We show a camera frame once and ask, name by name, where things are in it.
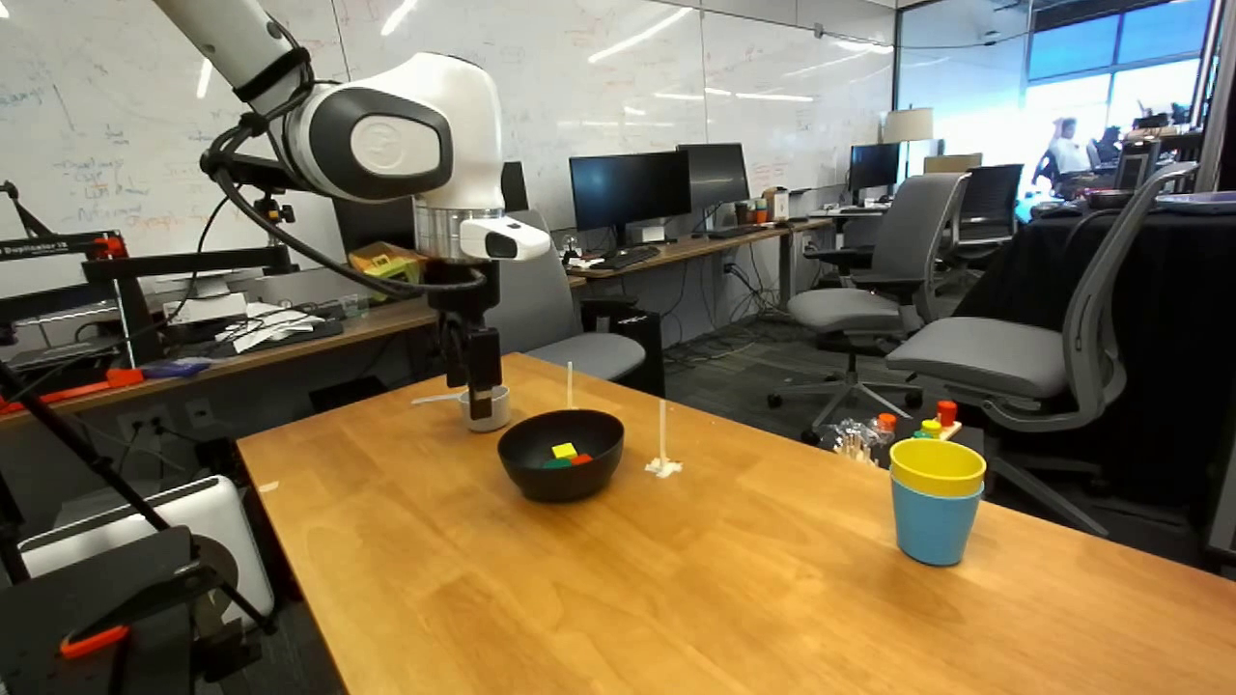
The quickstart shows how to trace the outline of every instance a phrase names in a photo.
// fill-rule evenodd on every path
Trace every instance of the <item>wall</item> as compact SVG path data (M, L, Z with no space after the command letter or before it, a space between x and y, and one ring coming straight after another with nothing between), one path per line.
M217 73L200 78L206 61L149 0L7 7L0 179L14 182L59 231L121 228L132 253L190 253L218 199L198 174L198 154L240 118L227 85ZM803 6L808 13L795 6L790 16L772 16L777 22L741 16L735 0L717 13L696 6L681 22L608 61L587 60L681 7L422 0L388 34L382 22L397 0L267 0L267 7L311 51L319 80L368 78L415 51L491 70L500 93L505 160L524 164L530 199L548 228L570 228L567 154L741 141L755 190L827 185L842 179L844 142L869 141L888 110L888 55L852 55L803 30L820 16L811 16L816 6ZM852 7L851 20L862 30L888 34L888 7ZM288 203L294 231L341 257L330 208L316 199ZM211 248L235 245L263 239L227 208Z

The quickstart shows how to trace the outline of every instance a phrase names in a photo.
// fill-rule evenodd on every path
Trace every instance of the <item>keyboard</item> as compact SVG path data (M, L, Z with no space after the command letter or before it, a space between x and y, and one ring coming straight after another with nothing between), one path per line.
M625 270L625 267L638 267L638 262L647 262L647 258L657 258L657 248L612 248L592 270Z

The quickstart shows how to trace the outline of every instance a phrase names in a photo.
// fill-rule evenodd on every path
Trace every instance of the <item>office chair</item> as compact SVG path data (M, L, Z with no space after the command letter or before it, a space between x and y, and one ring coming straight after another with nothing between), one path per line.
M883 354L906 327L938 313L938 239L956 221L961 190L965 174L906 179L876 224L874 267L852 270L844 286L808 289L786 300L790 320L808 326L820 347L844 353L842 376L816 378L816 387L822 383L835 400L811 416L803 439L820 445L822 425L844 400L866 400L906 416L883 396L914 400L920 389L911 383L862 383L858 354Z
M1111 327L1114 276L1156 206L1156 195L1189 170L1193 165L1158 170L1133 195L1073 286L1057 334L997 318L942 318L888 353L888 366L938 378L948 400L978 407L993 425L1013 433L1085 429L1125 396L1127 383ZM1013 463L997 437L990 437L990 445L990 473L997 479L1008 479L1062 523L1105 539L1105 527L1081 505Z
M1015 231L1018 164L969 170L948 257L983 267Z
M499 304L487 311L500 353L524 353L593 378L621 378L646 362L646 347L616 334L587 334L556 253L500 262Z

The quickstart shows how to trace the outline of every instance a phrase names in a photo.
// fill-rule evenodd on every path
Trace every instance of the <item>computer monitor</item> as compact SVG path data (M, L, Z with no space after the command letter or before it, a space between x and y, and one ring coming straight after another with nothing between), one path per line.
M342 253L368 248L368 245L397 245L415 248L415 224L413 224L413 203L382 203L382 206L360 206L360 203L337 203L341 239Z
M696 214L748 199L741 142L687 142L681 151L687 154Z
M524 185L524 165L521 164L505 164L500 165L500 203L505 203L505 214L524 214L530 208L530 185Z
M576 228L616 228L692 214L687 160L681 151L567 160Z
M851 149L851 190L890 190L899 170L899 142Z

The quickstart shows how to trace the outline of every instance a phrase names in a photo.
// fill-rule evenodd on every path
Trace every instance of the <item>cup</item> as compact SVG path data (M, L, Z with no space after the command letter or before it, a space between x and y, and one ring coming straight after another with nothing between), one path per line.
M890 479L890 518L899 553L930 568L961 564L978 499L981 490L947 499L911 490L899 479Z
M903 557L954 568L965 557L990 463L954 439L888 448L896 545Z
M969 499L981 490L990 463L954 439L896 439L888 473L920 493Z

